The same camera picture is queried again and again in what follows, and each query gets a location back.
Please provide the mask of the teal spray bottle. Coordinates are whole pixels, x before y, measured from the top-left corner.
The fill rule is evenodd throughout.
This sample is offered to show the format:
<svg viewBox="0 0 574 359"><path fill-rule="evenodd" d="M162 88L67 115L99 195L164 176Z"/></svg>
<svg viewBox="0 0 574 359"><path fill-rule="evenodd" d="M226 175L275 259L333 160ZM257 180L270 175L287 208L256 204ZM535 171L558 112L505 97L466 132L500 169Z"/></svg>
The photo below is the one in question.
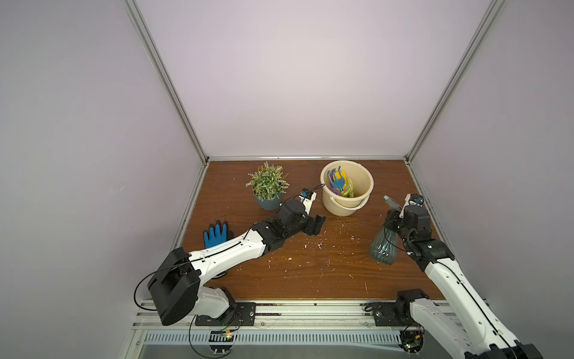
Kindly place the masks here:
<svg viewBox="0 0 574 359"><path fill-rule="evenodd" d="M388 195L385 195L384 199L390 206L390 210L387 212L383 227L370 245L369 254L378 263L391 266L396 262L400 250L397 231L402 207Z"/></svg>

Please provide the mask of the blue rake yellow handle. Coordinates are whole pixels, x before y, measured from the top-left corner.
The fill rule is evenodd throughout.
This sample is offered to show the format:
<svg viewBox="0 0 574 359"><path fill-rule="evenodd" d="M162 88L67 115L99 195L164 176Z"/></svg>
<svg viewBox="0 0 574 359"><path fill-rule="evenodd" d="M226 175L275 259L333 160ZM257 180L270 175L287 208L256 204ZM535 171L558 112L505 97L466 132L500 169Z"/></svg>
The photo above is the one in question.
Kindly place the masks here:
<svg viewBox="0 0 574 359"><path fill-rule="evenodd" d="M341 175L339 174L339 170L342 170L341 167L338 168L334 168L332 169L333 171L333 176L336 177L336 189L334 191L336 191L337 193L341 194L343 191L343 188L345 188L345 180L341 177Z"/></svg>

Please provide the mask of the green trowel wooden handle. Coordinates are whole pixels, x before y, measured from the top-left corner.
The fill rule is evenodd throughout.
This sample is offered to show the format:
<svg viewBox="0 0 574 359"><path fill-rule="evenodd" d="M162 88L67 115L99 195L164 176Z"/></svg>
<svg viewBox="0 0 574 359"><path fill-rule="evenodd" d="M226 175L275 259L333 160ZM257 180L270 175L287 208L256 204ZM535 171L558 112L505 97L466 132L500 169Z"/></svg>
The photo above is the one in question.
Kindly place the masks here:
<svg viewBox="0 0 574 359"><path fill-rule="evenodd" d="M343 188L341 196L347 198L354 197L354 184L352 179L348 179L348 181L345 183L345 188Z"/></svg>

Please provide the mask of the yellow shovel yellow handle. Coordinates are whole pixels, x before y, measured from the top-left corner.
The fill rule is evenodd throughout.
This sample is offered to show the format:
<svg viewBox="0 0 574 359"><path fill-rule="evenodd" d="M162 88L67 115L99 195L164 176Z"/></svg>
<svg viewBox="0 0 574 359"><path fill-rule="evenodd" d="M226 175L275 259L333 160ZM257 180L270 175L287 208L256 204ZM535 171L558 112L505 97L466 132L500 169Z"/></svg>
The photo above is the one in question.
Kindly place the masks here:
<svg viewBox="0 0 574 359"><path fill-rule="evenodd" d="M345 182L348 181L347 174L346 174L346 172L345 172L344 170L339 170L339 174L340 174L341 177L345 180Z"/></svg>

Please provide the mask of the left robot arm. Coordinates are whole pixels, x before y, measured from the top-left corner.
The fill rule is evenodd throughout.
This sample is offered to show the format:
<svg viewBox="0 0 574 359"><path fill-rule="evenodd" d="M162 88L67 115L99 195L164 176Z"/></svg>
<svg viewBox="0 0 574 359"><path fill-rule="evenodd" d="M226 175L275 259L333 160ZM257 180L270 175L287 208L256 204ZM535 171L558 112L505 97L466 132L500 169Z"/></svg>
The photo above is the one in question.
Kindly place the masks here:
<svg viewBox="0 0 574 359"><path fill-rule="evenodd" d="M151 275L147 284L164 326L188 315L228 321L237 308L228 290L206 283L235 266L270 254L298 233L317 236L327 220L309 213L313 200L290 199L266 220L253 224L242 235L201 251L176 248Z"/></svg>

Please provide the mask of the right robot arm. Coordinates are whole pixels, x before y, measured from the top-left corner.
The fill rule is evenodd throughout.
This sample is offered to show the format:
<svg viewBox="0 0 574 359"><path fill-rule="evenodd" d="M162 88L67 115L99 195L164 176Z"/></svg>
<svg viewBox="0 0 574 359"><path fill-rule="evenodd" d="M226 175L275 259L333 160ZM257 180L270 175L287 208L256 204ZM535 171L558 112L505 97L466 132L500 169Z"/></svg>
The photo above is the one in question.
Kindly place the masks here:
<svg viewBox="0 0 574 359"><path fill-rule="evenodd" d="M441 241L434 239L427 210L415 203L393 205L384 229L402 240L403 251L441 291L460 324L450 320L422 290L400 291L396 318L430 333L453 358L541 358L524 344L485 303Z"/></svg>

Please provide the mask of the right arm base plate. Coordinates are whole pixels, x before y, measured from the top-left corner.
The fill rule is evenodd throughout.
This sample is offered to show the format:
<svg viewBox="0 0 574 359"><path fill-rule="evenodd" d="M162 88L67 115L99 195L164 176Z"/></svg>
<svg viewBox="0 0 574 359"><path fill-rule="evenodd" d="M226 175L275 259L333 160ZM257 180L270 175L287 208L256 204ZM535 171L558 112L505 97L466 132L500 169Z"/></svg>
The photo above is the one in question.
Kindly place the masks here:
<svg viewBox="0 0 574 359"><path fill-rule="evenodd" d="M416 322L410 316L410 309L402 301L372 302L364 307L364 311L375 320L376 326L414 326Z"/></svg>

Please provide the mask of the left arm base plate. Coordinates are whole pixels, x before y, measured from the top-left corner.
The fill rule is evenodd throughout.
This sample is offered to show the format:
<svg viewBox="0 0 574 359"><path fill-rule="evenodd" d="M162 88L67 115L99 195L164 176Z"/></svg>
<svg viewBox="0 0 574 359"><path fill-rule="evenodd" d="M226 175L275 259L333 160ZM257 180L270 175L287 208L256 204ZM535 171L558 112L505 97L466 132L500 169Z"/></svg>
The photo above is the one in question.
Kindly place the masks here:
<svg viewBox="0 0 574 359"><path fill-rule="evenodd" d="M242 327L254 326L257 304L255 302L239 302L231 305L221 316L197 316L194 324L197 327Z"/></svg>

